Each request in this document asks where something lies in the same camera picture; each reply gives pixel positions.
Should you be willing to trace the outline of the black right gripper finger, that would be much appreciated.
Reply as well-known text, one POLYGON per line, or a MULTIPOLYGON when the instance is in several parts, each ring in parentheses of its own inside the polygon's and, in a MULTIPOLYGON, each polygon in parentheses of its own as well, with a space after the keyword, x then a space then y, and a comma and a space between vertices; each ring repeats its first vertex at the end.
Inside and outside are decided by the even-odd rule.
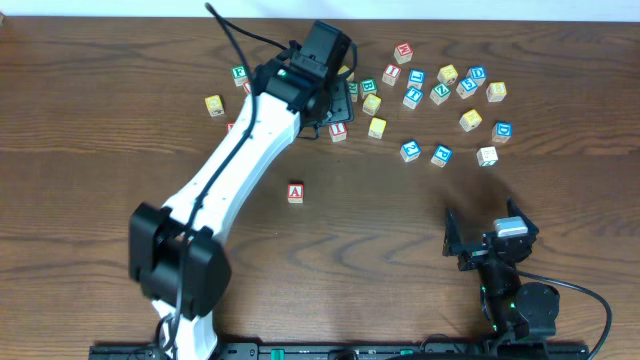
POLYGON ((442 255, 457 256, 463 249, 453 212, 447 208, 445 212, 445 236, 442 255))
POLYGON ((515 200, 512 197, 509 197, 506 203, 507 213, 509 217, 519 217, 521 219, 525 218, 525 215, 521 211, 521 209, 517 206, 515 200))

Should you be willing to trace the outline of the blue 2 block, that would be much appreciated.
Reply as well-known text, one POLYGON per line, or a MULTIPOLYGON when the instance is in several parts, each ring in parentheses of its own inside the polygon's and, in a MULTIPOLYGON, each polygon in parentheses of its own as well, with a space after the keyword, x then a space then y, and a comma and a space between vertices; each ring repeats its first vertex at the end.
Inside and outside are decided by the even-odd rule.
POLYGON ((404 143, 400 149, 400 155, 404 162, 410 162, 417 159, 421 154, 421 148, 417 141, 411 140, 404 143))

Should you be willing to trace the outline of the red A block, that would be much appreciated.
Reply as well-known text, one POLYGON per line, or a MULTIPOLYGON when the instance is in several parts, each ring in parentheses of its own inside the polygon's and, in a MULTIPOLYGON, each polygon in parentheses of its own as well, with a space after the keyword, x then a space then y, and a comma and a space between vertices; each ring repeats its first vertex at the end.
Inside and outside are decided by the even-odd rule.
POLYGON ((304 202, 304 185, 303 184, 289 184, 287 200, 289 203, 301 204, 304 202))

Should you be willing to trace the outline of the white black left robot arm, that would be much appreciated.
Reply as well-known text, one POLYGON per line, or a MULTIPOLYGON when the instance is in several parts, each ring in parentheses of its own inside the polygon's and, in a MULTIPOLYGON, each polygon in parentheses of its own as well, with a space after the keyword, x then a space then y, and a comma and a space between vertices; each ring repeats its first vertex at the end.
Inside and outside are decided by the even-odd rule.
POLYGON ((129 222, 129 271, 161 317, 169 359, 207 359, 212 317, 231 278, 224 252, 234 220, 272 161, 305 127, 354 118, 348 73, 313 60, 256 68, 233 126, 195 176, 161 207, 142 203, 129 222))

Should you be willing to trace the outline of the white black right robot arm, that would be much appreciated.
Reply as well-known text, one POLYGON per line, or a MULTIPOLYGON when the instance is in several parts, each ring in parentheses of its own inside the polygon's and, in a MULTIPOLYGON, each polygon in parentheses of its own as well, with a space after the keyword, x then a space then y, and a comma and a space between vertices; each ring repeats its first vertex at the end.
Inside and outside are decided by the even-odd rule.
POLYGON ((516 265, 532 254, 539 229, 507 201, 508 216, 494 221, 493 230, 474 243, 465 243, 453 211, 445 217, 443 254, 458 259, 458 269, 477 271, 481 279, 481 305, 495 336, 488 347, 495 352, 506 344, 536 343, 556 334, 559 292, 540 283, 522 283, 516 265))

